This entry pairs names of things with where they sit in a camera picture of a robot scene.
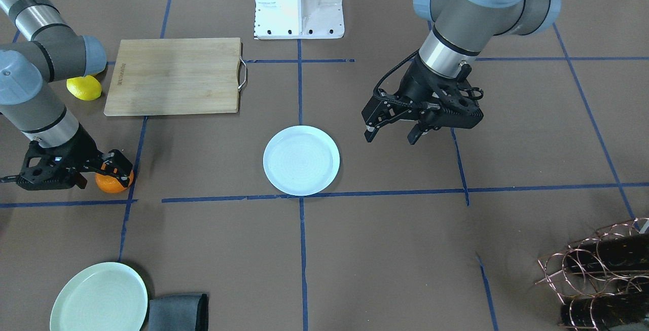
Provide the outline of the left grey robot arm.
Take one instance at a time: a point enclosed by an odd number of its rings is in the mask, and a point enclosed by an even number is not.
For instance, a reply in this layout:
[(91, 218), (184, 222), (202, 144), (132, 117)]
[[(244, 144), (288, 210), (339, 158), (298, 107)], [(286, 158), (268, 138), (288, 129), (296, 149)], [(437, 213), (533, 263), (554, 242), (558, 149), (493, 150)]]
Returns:
[[(279, 31), (279, 27), (296, 27), (298, 15), (305, 12), (307, 0), (256, 0), (261, 8), (256, 14), (260, 28)], [(323, 38), (324, 27), (342, 21), (338, 10), (341, 0), (320, 0), (318, 12), (322, 22), (315, 25), (302, 18), (301, 29), (315, 26), (315, 38)], [(413, 9), (431, 22), (431, 31), (422, 46), (388, 71), (373, 88), (372, 97), (362, 110), (366, 124), (365, 138), (373, 141), (382, 126), (397, 121), (415, 122), (408, 135), (414, 145), (422, 135), (440, 128), (471, 129), (484, 114), (478, 100), (483, 91), (469, 84), (472, 64), (492, 37), (529, 35), (546, 30), (561, 10), (561, 0), (413, 0)], [(382, 82), (404, 64), (410, 63), (395, 94), (380, 88)], [(139, 78), (118, 83), (115, 68), (104, 108), (107, 117), (166, 116), (186, 114), (233, 113), (234, 108), (203, 108), (188, 100), (189, 88), (179, 83), (154, 83)], [(181, 104), (181, 98), (188, 103)], [(281, 192), (309, 196), (328, 187), (336, 178), (341, 158), (333, 139), (313, 126), (291, 126), (280, 131), (267, 144), (263, 167), (267, 178)]]

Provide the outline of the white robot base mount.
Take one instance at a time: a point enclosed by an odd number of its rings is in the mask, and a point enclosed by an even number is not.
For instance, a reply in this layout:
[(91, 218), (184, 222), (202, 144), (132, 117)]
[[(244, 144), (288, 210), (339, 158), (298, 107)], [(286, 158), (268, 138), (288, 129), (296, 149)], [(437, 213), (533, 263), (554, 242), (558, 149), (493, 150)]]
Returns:
[(343, 0), (255, 0), (257, 40), (324, 40), (344, 35)]

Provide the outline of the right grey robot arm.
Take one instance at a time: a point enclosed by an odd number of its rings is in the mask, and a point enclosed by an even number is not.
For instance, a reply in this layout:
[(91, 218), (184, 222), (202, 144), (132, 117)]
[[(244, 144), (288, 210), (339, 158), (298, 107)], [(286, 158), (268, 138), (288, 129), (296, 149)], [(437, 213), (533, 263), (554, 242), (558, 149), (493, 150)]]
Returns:
[(30, 191), (83, 189), (84, 172), (96, 172), (127, 188), (132, 163), (118, 150), (102, 153), (49, 86), (102, 72), (101, 42), (76, 34), (50, 0), (2, 0), (2, 10), (25, 37), (2, 45), (2, 115), (29, 139), (18, 174), (2, 183)]

